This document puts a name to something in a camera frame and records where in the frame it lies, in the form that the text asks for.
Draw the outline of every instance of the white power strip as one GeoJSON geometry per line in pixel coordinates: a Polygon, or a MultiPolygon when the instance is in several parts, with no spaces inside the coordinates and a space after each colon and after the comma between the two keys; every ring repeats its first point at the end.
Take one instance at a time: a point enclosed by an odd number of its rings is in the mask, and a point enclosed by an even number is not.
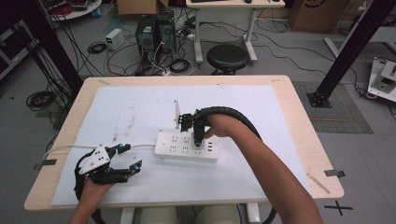
{"type": "Polygon", "coordinates": [[[219,158],[219,139],[205,139],[200,147],[194,145],[191,133],[160,132],[155,145],[155,156],[180,161],[211,161],[219,158]]]}

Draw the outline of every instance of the floor mat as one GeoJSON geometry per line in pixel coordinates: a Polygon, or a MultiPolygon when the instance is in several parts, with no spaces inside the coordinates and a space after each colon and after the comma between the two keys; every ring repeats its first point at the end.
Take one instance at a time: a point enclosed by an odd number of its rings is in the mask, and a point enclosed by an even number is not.
{"type": "Polygon", "coordinates": [[[307,92],[314,92],[319,82],[292,82],[306,114],[318,133],[373,133],[344,86],[337,86],[329,99],[332,108],[309,104],[307,92]]]}

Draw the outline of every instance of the white paper sheet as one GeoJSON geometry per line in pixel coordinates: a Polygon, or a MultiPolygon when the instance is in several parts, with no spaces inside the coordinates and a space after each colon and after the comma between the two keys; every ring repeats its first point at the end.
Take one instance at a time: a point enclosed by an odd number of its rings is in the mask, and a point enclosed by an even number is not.
{"type": "MultiPolygon", "coordinates": [[[[271,86],[213,85],[99,88],[78,132],[76,145],[155,144],[159,130],[179,132],[175,103],[182,114],[209,106],[228,106],[243,113],[262,140],[285,162],[303,186],[310,188],[271,86]]],[[[128,183],[111,188],[102,204],[213,203],[262,201],[265,194],[238,147],[229,138],[219,142],[216,163],[155,158],[154,147],[116,155],[115,169],[143,160],[142,170],[128,183]]],[[[52,205],[77,204],[74,168],[89,149],[73,147],[66,159],[52,205]]]]}

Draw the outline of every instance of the stool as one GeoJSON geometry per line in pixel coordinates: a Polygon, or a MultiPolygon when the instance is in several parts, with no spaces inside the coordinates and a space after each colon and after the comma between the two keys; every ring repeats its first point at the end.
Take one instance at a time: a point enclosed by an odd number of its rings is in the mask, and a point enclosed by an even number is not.
{"type": "Polygon", "coordinates": [[[235,45],[217,45],[207,52],[206,59],[216,68],[212,75],[235,75],[249,62],[248,53],[235,45]]]}

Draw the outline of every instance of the human arm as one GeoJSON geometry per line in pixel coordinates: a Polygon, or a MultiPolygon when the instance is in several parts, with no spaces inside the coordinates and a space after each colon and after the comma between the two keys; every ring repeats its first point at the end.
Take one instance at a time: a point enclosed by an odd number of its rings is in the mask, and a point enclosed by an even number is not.
{"type": "Polygon", "coordinates": [[[216,135],[234,140],[283,223],[323,223],[309,193],[285,163],[246,125],[225,115],[211,115],[208,119],[211,128],[205,138],[216,135]]]}
{"type": "Polygon", "coordinates": [[[106,191],[114,184],[98,185],[94,184],[90,178],[87,178],[79,199],[77,208],[69,220],[69,224],[85,224],[92,213],[96,210],[99,202],[102,201],[106,191]]]}

